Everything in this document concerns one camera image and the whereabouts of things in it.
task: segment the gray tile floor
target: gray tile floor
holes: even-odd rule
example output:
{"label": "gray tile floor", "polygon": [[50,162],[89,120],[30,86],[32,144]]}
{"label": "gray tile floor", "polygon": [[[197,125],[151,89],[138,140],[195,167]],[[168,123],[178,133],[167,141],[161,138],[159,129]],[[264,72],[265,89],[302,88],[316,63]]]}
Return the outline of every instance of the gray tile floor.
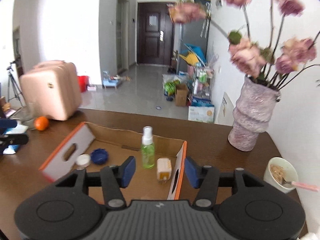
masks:
{"label": "gray tile floor", "polygon": [[97,91],[82,93],[81,108],[187,120],[188,107],[175,106],[174,101],[166,101],[163,95],[162,74],[166,73],[166,67],[131,67],[123,75],[130,76],[132,80],[124,81],[117,89],[102,89],[100,86]]}

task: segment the box handle hole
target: box handle hole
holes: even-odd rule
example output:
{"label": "box handle hole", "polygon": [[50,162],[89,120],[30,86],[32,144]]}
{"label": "box handle hole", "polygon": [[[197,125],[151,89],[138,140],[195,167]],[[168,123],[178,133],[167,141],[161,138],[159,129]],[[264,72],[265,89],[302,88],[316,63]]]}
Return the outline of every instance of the box handle hole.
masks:
{"label": "box handle hole", "polygon": [[174,190],[176,189],[177,182],[178,182],[178,177],[179,177],[179,169],[177,169],[176,175],[174,176],[174,182],[173,182],[173,187],[172,187],[171,194],[173,194]]}
{"label": "box handle hole", "polygon": [[77,150],[77,144],[73,143],[71,144],[71,146],[69,147],[69,149],[66,151],[66,153],[63,155],[63,160],[65,162],[67,162],[70,157],[72,156],[72,154]]}

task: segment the pink spoon handle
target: pink spoon handle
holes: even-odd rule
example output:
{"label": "pink spoon handle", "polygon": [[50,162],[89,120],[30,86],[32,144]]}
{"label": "pink spoon handle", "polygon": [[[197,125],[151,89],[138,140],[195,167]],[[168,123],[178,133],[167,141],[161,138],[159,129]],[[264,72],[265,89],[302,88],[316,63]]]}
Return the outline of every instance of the pink spoon handle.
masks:
{"label": "pink spoon handle", "polygon": [[320,187],[318,187],[316,185],[308,185],[308,184],[305,184],[305,183],[295,182],[295,181],[291,182],[291,185],[293,185],[295,187],[299,187],[299,188],[315,191],[315,192],[319,192],[320,191]]}

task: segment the gray refrigerator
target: gray refrigerator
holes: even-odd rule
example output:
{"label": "gray refrigerator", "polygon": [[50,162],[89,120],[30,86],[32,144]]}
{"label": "gray refrigerator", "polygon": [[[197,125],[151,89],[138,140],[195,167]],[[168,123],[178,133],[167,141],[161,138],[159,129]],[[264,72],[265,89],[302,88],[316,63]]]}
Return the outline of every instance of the gray refrigerator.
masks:
{"label": "gray refrigerator", "polygon": [[[203,27],[203,22],[207,20],[199,20],[196,22],[191,22],[187,24],[181,24],[179,27],[179,54],[181,52],[187,50],[187,47],[185,44],[191,44],[195,46],[199,46],[206,57],[207,55],[207,45],[208,45],[208,36],[209,36],[209,30],[207,37],[205,37],[205,29],[206,25],[204,27],[204,33],[201,35],[202,27]],[[177,64],[177,74],[179,71],[187,72],[188,71],[188,66],[185,60],[182,58],[178,58],[178,64]]]}

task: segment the red bucket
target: red bucket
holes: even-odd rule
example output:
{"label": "red bucket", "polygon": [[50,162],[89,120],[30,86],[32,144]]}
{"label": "red bucket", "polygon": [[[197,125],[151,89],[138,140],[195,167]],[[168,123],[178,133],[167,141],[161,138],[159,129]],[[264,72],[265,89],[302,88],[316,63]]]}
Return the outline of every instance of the red bucket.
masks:
{"label": "red bucket", "polygon": [[86,92],[87,85],[89,83],[89,77],[88,76],[78,76],[78,83],[79,83],[81,93]]}

